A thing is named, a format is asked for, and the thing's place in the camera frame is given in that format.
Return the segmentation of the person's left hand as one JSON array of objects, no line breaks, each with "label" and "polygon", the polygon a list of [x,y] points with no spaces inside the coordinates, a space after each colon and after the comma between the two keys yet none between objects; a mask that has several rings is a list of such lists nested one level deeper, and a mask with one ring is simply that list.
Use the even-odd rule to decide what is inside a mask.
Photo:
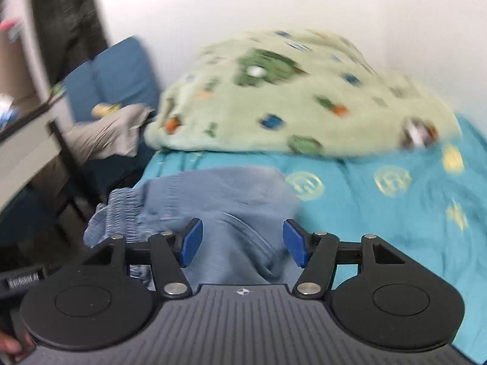
[{"label": "person's left hand", "polygon": [[13,363],[22,361],[36,349],[36,345],[28,333],[25,333],[21,340],[17,340],[2,331],[0,343],[1,355],[9,357]]}]

